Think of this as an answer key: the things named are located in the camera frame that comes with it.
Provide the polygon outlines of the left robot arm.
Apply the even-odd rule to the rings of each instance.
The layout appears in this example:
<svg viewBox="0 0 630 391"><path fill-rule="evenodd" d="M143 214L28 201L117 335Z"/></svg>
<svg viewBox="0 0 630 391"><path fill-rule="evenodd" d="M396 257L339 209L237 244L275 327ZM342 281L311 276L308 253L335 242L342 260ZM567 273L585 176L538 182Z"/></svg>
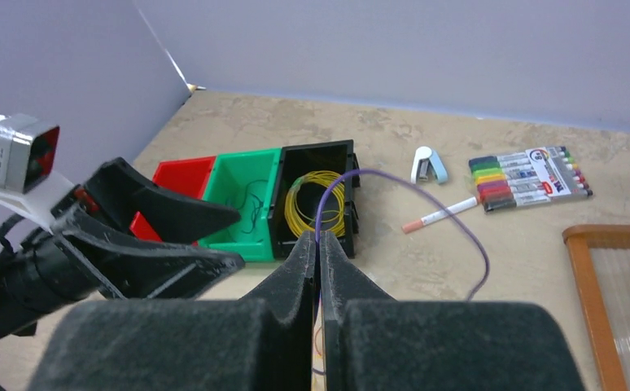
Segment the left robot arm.
<svg viewBox="0 0 630 391"><path fill-rule="evenodd" d="M52 230L37 228L19 249L2 242L0 340L33 336L41 318L92 292L194 299L244 266L195 243L237 222L237 209L160 187L121 158L67 185L47 210Z"/></svg>

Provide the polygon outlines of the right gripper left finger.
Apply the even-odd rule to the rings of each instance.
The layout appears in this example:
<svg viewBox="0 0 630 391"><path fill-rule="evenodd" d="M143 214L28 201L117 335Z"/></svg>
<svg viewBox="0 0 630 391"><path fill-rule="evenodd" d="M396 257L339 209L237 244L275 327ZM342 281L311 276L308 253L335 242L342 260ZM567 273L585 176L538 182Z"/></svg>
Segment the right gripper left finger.
<svg viewBox="0 0 630 391"><path fill-rule="evenodd" d="M31 390L308 390L317 243L233 301L87 301L62 319Z"/></svg>

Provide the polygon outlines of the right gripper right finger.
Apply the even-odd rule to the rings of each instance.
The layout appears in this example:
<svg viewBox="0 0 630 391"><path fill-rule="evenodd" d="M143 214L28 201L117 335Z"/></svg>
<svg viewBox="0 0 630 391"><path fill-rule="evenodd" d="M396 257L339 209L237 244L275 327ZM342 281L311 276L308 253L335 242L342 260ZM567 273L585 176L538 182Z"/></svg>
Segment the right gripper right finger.
<svg viewBox="0 0 630 391"><path fill-rule="evenodd" d="M329 390L581 390L561 328L511 301L398 301L319 239Z"/></svg>

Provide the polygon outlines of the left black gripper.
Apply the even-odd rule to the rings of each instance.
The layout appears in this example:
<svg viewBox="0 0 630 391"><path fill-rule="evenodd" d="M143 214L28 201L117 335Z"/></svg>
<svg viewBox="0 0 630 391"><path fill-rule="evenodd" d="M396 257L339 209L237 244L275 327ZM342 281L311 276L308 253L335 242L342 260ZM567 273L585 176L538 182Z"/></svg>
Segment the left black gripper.
<svg viewBox="0 0 630 391"><path fill-rule="evenodd" d="M160 187L121 157L83 188L108 226L72 207L63 244L38 227L16 249L7 234L24 218L2 223L3 324L35 323L98 290L114 299L195 299L245 266L237 253L189 245L236 223L237 209ZM167 243L125 234L137 213Z"/></svg>

